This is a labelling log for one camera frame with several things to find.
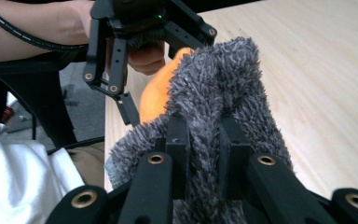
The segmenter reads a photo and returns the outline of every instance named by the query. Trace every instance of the black plastic part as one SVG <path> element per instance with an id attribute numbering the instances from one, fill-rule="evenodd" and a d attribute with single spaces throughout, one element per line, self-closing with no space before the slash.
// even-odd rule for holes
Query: black plastic part
<path id="1" fill-rule="evenodd" d="M 189 6 L 196 13 L 216 10 L 224 7 L 234 7 L 246 3 L 256 2 L 258 0 L 182 0 L 184 4 Z"/>
<path id="2" fill-rule="evenodd" d="M 186 192 L 188 161 L 190 157 L 189 130 L 186 121 L 179 116 L 171 116 L 168 122 L 166 152 L 173 159 L 174 199 L 184 199 Z"/>
<path id="3" fill-rule="evenodd" d="M 83 80 L 94 90 L 105 92 L 101 88 L 101 79 L 105 68 L 106 39 L 103 38 L 104 22 L 91 20 L 90 42 Z"/>
<path id="4" fill-rule="evenodd" d="M 242 210 L 246 216 L 247 224 L 269 224 L 269 218 L 264 209 L 260 209 L 246 200 L 242 202 Z"/>
<path id="5" fill-rule="evenodd" d="M 120 94 L 113 98 L 116 101 L 118 111 L 123 118 L 124 123 L 131 124 L 133 127 L 139 124 L 139 113 L 129 92 Z"/>
<path id="6" fill-rule="evenodd" d="M 336 223 L 279 159 L 254 154 L 246 174 L 272 223 Z"/>
<path id="7" fill-rule="evenodd" d="M 110 78 L 108 84 L 108 90 L 113 96 L 123 93 L 124 86 L 127 84 L 127 61 L 127 40 L 116 38 L 110 62 Z"/>
<path id="8" fill-rule="evenodd" d="M 81 186 L 63 197 L 46 223 L 106 223 L 107 202 L 108 196 L 104 189 Z"/>
<path id="9" fill-rule="evenodd" d="M 157 138 L 155 148 L 153 151 L 166 152 L 165 150 L 165 138 Z"/>
<path id="10" fill-rule="evenodd" d="M 244 174 L 253 149 L 244 132 L 231 116 L 220 121 L 219 188 L 228 200 L 243 199 Z"/>
<path id="11" fill-rule="evenodd" d="M 334 191 L 329 209 L 338 223 L 358 224 L 358 189 Z"/>
<path id="12" fill-rule="evenodd" d="M 143 156 L 118 223 L 172 223 L 172 158 L 164 152 Z"/>
<path id="13" fill-rule="evenodd" d="M 127 195 L 129 193 L 131 187 L 131 181 L 121 185 L 117 189 L 112 190 L 108 193 L 108 202 L 107 202 L 107 209 L 108 209 L 108 216 L 109 216 L 109 224 L 116 224 L 118 223 L 118 219 L 120 218 L 121 208 L 126 202 Z"/>
<path id="14" fill-rule="evenodd" d="M 329 210 L 330 201 L 328 201 L 327 199 L 325 199 L 324 197 L 322 197 L 321 195 L 319 195 L 317 193 L 314 193 L 312 191 L 310 191 L 310 193 L 328 213 L 331 213 Z"/>
<path id="15" fill-rule="evenodd" d="M 95 2 L 90 14 L 93 20 L 85 81 L 92 89 L 112 98 L 124 92 L 130 51 L 166 41 L 170 45 L 169 56 L 173 57 L 182 47 L 196 49 L 212 45 L 217 34 L 202 17 L 178 0 L 101 0 Z M 109 81 L 103 79 L 107 37 L 115 39 Z M 126 118 L 125 111 L 120 111 L 128 124 L 131 120 Z"/>

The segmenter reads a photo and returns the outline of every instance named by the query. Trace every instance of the white fabric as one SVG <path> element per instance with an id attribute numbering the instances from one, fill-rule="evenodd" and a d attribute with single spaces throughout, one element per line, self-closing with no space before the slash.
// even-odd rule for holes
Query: white fabric
<path id="1" fill-rule="evenodd" d="M 68 153 L 36 141 L 0 142 L 0 223 L 45 223 L 61 198 L 84 185 Z"/>

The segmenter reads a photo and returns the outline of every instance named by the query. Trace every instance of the black mount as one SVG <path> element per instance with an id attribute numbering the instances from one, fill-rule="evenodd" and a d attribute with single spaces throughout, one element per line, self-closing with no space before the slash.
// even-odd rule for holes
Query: black mount
<path id="1" fill-rule="evenodd" d="M 169 56 L 183 47 L 212 45 L 217 31 L 180 0 L 99 0 L 91 10 L 91 31 L 84 80 L 89 86 L 112 97 L 125 124 L 139 123 L 138 111 L 124 88 L 127 83 L 129 52 L 147 44 L 165 41 Z M 103 77 L 106 38 L 114 45 L 109 78 Z"/>
<path id="2" fill-rule="evenodd" d="M 172 200 L 188 200 L 189 139 L 186 122 L 172 116 L 132 181 L 110 193 L 74 189 L 47 223 L 172 223 Z M 241 200 L 249 224 L 358 224 L 358 189 L 337 189 L 331 201 L 308 191 L 278 158 L 254 153 L 231 116 L 220 122 L 218 167 L 222 199 Z"/>

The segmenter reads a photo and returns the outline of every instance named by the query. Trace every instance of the light wood surface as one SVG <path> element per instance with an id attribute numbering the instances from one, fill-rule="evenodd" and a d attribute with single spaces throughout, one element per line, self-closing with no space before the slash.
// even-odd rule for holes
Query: light wood surface
<path id="1" fill-rule="evenodd" d="M 259 47 L 270 109 L 306 188 L 326 198 L 358 189 L 358 0 L 268 0 L 200 15 L 215 42 L 250 36 Z M 149 79 L 130 69 L 136 104 Z M 106 99 L 106 155 L 128 129 Z"/>

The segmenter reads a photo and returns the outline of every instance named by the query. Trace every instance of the bolt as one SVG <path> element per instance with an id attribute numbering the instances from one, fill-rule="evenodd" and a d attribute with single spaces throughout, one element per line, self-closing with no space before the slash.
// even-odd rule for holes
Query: bolt
<path id="1" fill-rule="evenodd" d="M 210 35 L 216 35 L 215 29 L 210 29 L 210 30 L 209 30 L 209 34 L 210 34 Z"/>
<path id="2" fill-rule="evenodd" d="M 111 86 L 110 91 L 117 91 L 117 86 Z"/>
<path id="3" fill-rule="evenodd" d="M 152 155 L 149 158 L 147 158 L 147 161 L 151 164 L 161 164 L 164 162 L 164 157 L 162 155 Z"/>
<path id="4" fill-rule="evenodd" d="M 92 74 L 91 74 L 91 73 L 87 73 L 84 77 L 85 77 L 86 79 L 90 80 L 90 79 L 92 79 Z"/>

